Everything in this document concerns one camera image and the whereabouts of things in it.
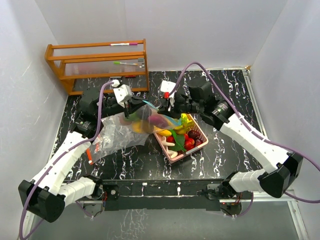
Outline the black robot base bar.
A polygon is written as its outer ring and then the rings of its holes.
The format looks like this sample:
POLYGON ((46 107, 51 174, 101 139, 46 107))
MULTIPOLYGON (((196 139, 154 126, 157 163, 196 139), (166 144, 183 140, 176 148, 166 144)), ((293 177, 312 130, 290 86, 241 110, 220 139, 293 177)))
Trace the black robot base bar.
POLYGON ((100 180, 105 211, 205 209, 220 211, 224 203, 238 205, 251 193, 222 193, 221 179, 100 180))

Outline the purple sweet potato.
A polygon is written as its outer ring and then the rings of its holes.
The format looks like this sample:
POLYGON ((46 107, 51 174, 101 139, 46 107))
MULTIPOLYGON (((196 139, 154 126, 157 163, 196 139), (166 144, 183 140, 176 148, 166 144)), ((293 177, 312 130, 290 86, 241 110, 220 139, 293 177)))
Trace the purple sweet potato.
POLYGON ((167 128, 169 127, 168 121, 162 115, 151 115, 148 117, 150 124, 156 126, 157 128, 167 128))

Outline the green mango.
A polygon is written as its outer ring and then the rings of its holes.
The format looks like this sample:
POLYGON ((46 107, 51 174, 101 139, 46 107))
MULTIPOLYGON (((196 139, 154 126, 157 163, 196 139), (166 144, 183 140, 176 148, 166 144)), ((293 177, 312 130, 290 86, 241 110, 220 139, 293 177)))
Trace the green mango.
POLYGON ((131 121, 131 122, 139 121, 140 118, 139 118, 138 113, 134 112, 134 113, 130 114, 128 120, 131 121))

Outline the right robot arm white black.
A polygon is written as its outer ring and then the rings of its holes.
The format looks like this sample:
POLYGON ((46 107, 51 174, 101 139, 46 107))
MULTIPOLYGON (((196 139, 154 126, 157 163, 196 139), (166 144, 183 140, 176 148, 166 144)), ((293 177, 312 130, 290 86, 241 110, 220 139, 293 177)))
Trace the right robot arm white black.
POLYGON ((189 96, 177 92, 176 84, 162 81, 160 92, 163 102, 159 113, 177 119, 182 113, 199 114, 202 120, 217 131, 232 138, 262 166, 260 170, 233 172, 210 194, 233 199, 241 192, 266 192, 280 198, 298 177, 303 157, 269 144, 259 131, 253 128, 243 115, 237 115, 226 100, 218 100, 210 82, 202 86, 190 86, 189 96))

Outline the yellow orange fruit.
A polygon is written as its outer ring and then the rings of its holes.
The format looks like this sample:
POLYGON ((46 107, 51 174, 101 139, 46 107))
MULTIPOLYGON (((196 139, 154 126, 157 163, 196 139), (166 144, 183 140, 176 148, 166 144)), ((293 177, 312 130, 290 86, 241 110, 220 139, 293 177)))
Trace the yellow orange fruit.
POLYGON ((145 123, 143 121, 136 121, 133 122, 132 125, 132 131, 138 134, 145 134, 146 130, 145 130, 145 123))

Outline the blue zipper clear bag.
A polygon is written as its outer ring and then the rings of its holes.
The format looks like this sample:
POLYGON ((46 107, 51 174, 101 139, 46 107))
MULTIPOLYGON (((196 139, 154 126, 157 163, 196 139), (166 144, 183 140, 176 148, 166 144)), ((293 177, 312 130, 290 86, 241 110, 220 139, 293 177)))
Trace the blue zipper clear bag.
POLYGON ((137 134, 159 133, 182 125, 180 117, 175 119, 159 114, 153 104, 140 99, 131 99, 118 118, 121 125, 129 127, 137 134))

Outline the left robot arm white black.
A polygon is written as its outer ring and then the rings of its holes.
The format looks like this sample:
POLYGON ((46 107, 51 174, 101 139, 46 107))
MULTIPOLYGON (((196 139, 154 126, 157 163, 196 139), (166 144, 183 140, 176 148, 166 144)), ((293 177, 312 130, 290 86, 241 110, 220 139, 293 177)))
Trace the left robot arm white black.
POLYGON ((74 123, 63 143, 45 167, 30 181, 23 180, 18 192, 23 204, 22 218, 31 212, 43 220, 56 221, 65 207, 84 197, 93 200, 103 195, 101 180, 87 175, 64 185, 63 182, 81 155, 92 145, 103 129, 102 119, 124 114, 129 117, 147 104, 131 93, 127 85, 116 87, 113 93, 90 88, 83 92, 74 123))

